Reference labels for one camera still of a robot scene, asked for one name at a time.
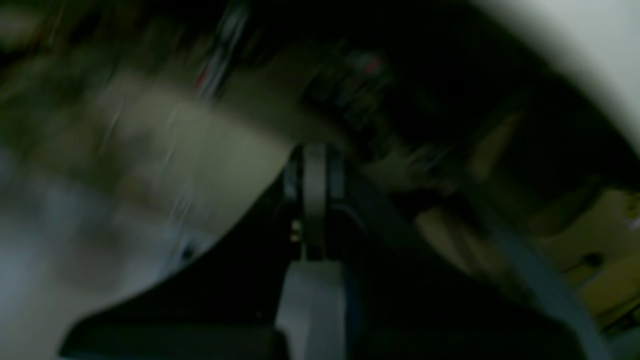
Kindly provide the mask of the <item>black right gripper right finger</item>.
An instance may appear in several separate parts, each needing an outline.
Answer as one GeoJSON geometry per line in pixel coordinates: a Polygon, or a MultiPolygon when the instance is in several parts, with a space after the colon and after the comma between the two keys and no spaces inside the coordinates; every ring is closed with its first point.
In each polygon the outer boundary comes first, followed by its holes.
{"type": "Polygon", "coordinates": [[[584,360],[566,325],[446,261],[327,149],[326,251],[345,266],[350,360],[584,360]]]}

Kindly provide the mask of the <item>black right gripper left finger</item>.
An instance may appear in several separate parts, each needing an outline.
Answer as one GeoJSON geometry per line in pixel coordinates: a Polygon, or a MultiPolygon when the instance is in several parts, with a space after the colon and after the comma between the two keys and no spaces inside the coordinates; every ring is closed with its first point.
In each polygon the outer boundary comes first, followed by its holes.
{"type": "Polygon", "coordinates": [[[59,355],[71,360],[286,360],[275,328],[292,240],[302,149],[221,239],[165,280],[77,322],[59,355]]]}

